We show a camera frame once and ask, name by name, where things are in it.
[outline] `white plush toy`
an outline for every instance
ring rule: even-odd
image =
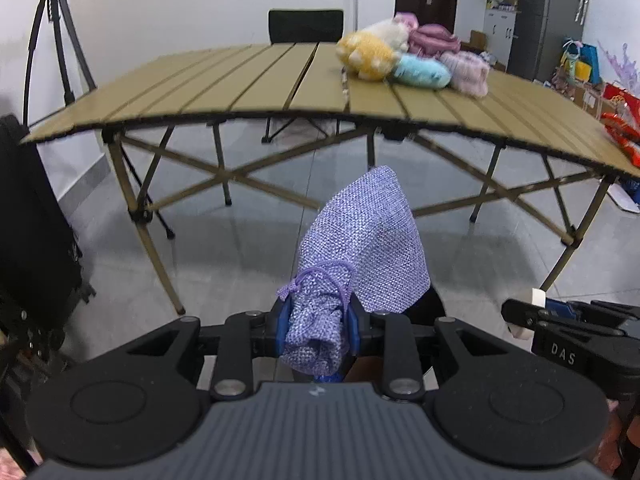
[[[407,52],[409,45],[409,28],[400,22],[395,22],[392,18],[374,23],[370,27],[362,29],[363,32],[373,34],[384,41],[393,50]]]

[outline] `red object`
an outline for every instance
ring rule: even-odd
[[[622,88],[612,85],[611,83],[607,83],[604,87],[602,97],[609,101],[613,101],[614,103],[616,101],[625,101],[631,110],[631,114],[636,120],[636,124],[640,124],[640,99],[634,97]]]
[[[640,132],[625,123],[616,114],[606,112],[602,114],[602,122],[609,135],[620,145],[622,151],[629,157],[631,163],[640,168]]]

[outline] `drawstring cord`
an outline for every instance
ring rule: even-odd
[[[349,281],[347,282],[346,288],[338,283],[338,281],[327,270],[338,266],[345,267],[349,271]],[[289,294],[300,292],[303,280],[313,272],[319,272],[327,277],[332,285],[337,289],[338,297],[340,297],[340,302],[342,303],[342,312],[346,315],[349,299],[351,297],[351,279],[353,278],[355,270],[355,267],[349,262],[341,260],[327,260],[325,262],[320,262],[315,264],[313,267],[307,267],[306,269],[301,270],[287,285],[278,290],[278,296],[281,300],[284,300]]]

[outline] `wooden slat tabletop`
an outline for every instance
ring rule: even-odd
[[[489,95],[476,100],[350,76],[342,87],[335,45],[274,44],[162,56],[91,92],[31,132],[42,142],[105,126],[213,120],[296,112],[345,120],[411,121],[420,127],[482,136],[640,176],[604,127],[550,89],[492,71]]]

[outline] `folding table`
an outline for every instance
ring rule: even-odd
[[[541,288],[548,290],[580,246],[610,184],[619,176],[639,177],[640,170],[626,159],[597,120],[552,90],[494,71],[490,74],[489,89],[487,97],[476,100],[451,89],[432,91],[347,77],[335,56],[334,44],[232,46],[159,57],[86,94],[41,124],[25,141],[45,142],[88,130],[102,131],[131,220],[179,314],[184,308],[146,228],[154,211],[214,186],[222,186],[225,204],[231,205],[230,182],[319,210],[321,202],[251,174],[358,137],[367,139],[367,163],[371,168],[376,163],[375,134],[410,140],[482,183],[477,196],[418,207],[413,210],[416,218],[473,205],[470,220],[475,222],[483,203],[507,199],[554,232],[566,249],[542,283]],[[347,121],[355,126],[350,131],[337,132],[327,139],[307,142],[237,168],[225,167],[220,124],[247,118],[298,117]],[[196,123],[212,128],[216,164],[166,147],[176,126]],[[167,127],[159,144],[131,135],[135,130],[154,126]],[[487,170],[439,145],[426,130],[456,132],[492,143],[495,148]],[[123,145],[154,154],[137,195],[124,166]],[[548,180],[511,188],[495,180],[493,172],[498,156],[507,148],[539,153]],[[146,192],[163,157],[203,170],[211,177],[150,204],[145,199]],[[549,157],[575,162],[584,170],[555,176]],[[574,228],[560,187],[590,178],[602,180],[584,218]],[[554,190],[562,226],[523,198],[542,189]]]

